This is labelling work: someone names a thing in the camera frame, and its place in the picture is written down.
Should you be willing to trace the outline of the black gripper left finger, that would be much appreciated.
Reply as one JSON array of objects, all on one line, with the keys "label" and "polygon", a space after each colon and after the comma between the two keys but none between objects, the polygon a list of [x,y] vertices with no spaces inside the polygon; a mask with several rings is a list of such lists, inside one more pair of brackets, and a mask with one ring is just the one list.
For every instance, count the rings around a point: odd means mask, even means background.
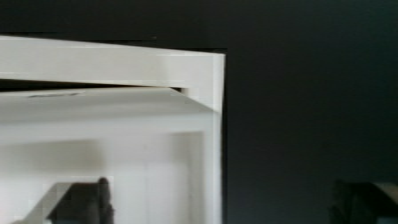
[{"label": "black gripper left finger", "polygon": [[24,217],[24,224],[113,224],[109,183],[56,183]]}]

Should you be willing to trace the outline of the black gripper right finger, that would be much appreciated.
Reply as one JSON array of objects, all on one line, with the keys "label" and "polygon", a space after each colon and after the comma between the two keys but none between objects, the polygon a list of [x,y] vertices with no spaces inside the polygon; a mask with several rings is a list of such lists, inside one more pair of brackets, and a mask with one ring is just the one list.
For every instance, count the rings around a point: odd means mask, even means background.
[{"label": "black gripper right finger", "polygon": [[328,224],[398,224],[398,184],[333,183]]}]

